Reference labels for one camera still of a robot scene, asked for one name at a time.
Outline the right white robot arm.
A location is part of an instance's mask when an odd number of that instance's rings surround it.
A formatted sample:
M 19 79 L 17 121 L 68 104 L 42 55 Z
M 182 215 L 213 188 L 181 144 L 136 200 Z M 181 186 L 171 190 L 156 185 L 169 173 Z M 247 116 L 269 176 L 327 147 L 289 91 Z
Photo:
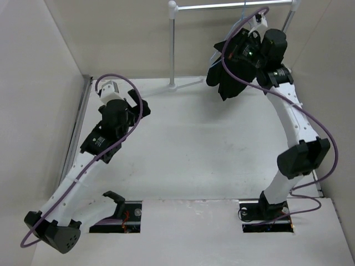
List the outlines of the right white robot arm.
M 305 176 L 318 168 L 331 147 L 310 125 L 296 95 L 291 72 L 283 65 L 286 34 L 278 29 L 266 31 L 260 53 L 265 62 L 258 68 L 258 85 L 276 110 L 286 134 L 288 149 L 278 155 L 278 171 L 261 192 L 257 203 L 241 204 L 239 215 L 245 222 L 270 223 L 286 218 L 287 196 Z

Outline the black trousers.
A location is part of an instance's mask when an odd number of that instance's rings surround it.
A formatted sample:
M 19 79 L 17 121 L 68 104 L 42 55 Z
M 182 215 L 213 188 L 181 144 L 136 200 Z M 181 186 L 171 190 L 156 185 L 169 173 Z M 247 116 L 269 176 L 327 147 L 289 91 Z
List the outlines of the black trousers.
M 232 37 L 226 46 L 224 59 L 218 57 L 207 72 L 207 85 L 217 86 L 223 101 L 238 96 L 246 87 L 246 84 L 237 81 L 233 76 L 248 83 L 256 76 L 256 68 L 239 57 L 247 44 L 259 45 L 260 43 L 259 35 L 250 38 L 248 33 L 249 31 L 243 28 Z

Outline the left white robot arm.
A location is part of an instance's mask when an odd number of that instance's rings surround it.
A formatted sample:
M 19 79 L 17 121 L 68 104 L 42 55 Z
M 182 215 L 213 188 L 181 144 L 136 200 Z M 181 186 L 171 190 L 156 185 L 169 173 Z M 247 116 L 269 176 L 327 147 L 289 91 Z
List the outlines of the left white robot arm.
M 101 168 L 121 149 L 140 120 L 150 115 L 148 103 L 137 89 L 129 90 L 128 95 L 135 106 L 120 97 L 112 86 L 99 92 L 103 103 L 98 109 L 101 120 L 83 141 L 76 161 L 50 199 L 38 211 L 30 211 L 24 218 L 29 234 L 59 253 L 72 250 L 80 235 L 89 232 L 101 220 L 118 221 L 129 217 L 124 197 L 113 191 L 104 192 L 99 199 L 80 207 Z

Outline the light blue wire hanger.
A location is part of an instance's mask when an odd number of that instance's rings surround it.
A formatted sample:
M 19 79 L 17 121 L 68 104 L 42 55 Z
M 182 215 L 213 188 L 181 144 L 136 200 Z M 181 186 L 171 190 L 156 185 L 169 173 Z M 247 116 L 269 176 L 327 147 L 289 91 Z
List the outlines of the light blue wire hanger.
M 243 6 L 243 9 L 242 9 L 242 14 L 241 14 L 240 19 L 231 27 L 231 29 L 230 29 L 230 31 L 227 33 L 225 39 L 220 43 L 220 44 L 222 45 L 221 49 L 218 50 L 218 52 L 219 52 L 220 54 L 221 54 L 221 51 L 223 50 L 223 47 L 224 47 L 226 41 L 227 41 L 229 38 L 232 38 L 232 37 L 235 36 L 234 31 L 236 30 L 236 28 L 237 28 L 238 26 L 241 25 L 241 22 L 243 22 L 243 20 L 246 18 L 246 17 L 244 16 L 245 8 L 246 8 L 246 1 L 244 1 L 244 6 Z M 254 32 L 254 31 L 255 31 L 255 28 L 256 28 L 256 26 L 257 26 L 257 24 L 258 24 L 257 19 L 254 17 L 254 18 L 253 18 L 253 22 L 251 22 L 251 19 L 249 19 L 249 20 L 247 21 L 247 23 L 248 23 L 249 26 L 250 26 L 250 31 L 251 31 L 251 32 Z M 214 67 L 216 64 L 218 64 L 218 63 L 221 61 L 221 59 L 217 59 L 215 62 L 212 62 L 212 60 L 215 58 L 216 54 L 217 54 L 217 53 L 215 52 L 215 53 L 212 55 L 212 57 L 210 58 L 210 66 L 209 66 L 209 69 L 212 68 L 212 67 Z

